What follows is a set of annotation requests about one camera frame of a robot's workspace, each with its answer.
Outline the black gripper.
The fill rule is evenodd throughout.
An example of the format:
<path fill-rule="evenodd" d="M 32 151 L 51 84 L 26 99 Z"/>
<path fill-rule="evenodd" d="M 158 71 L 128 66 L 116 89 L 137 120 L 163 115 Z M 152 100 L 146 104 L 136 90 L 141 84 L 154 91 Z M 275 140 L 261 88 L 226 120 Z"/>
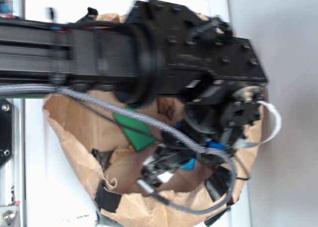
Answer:
<path fill-rule="evenodd" d="M 225 151 L 234 156 L 239 139 L 245 140 L 244 126 L 260 120 L 260 104 L 230 101 L 221 105 L 187 105 L 184 118 L 176 128 L 199 145 Z M 152 187 L 159 187 L 165 181 L 164 173 L 174 174 L 177 169 L 199 161 L 212 170 L 204 181 L 211 194 L 225 194 L 230 187 L 230 172 L 221 165 L 224 160 L 214 154 L 199 153 L 186 147 L 168 132 L 162 132 L 164 143 L 145 161 L 142 174 L 144 181 Z"/>

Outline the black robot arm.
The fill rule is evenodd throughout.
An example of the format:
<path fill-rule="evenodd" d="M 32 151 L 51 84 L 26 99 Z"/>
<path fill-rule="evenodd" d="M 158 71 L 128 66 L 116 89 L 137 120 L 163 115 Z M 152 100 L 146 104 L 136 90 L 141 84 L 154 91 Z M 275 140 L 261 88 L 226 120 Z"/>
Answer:
<path fill-rule="evenodd" d="M 60 93 L 162 130 L 138 180 L 150 192 L 193 158 L 228 164 L 206 182 L 232 191 L 233 145 L 259 120 L 266 84 L 249 40 L 179 4 L 138 1 L 123 23 L 0 20 L 1 96 Z"/>

